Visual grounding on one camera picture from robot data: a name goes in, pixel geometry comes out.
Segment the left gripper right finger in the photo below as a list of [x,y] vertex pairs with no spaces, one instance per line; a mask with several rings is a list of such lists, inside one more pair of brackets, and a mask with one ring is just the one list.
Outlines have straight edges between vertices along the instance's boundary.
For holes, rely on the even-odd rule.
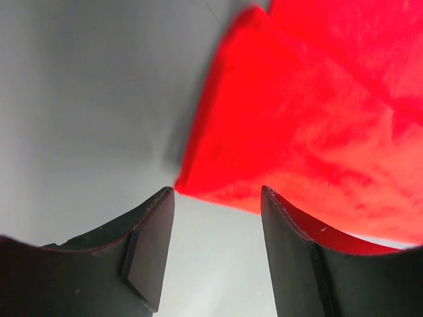
[[346,234],[268,186],[261,219],[278,316],[421,316],[422,248]]

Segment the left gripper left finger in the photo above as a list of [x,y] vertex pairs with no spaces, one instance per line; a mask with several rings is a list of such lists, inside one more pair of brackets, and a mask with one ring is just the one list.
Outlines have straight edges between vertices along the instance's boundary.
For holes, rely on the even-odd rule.
[[66,243],[1,237],[2,316],[152,316],[159,309],[174,219],[165,187]]

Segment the red t shirt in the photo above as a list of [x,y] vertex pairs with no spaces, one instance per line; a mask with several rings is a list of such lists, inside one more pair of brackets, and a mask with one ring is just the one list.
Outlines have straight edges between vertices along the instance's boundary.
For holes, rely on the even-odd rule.
[[175,188],[422,243],[422,2],[273,1],[214,55]]

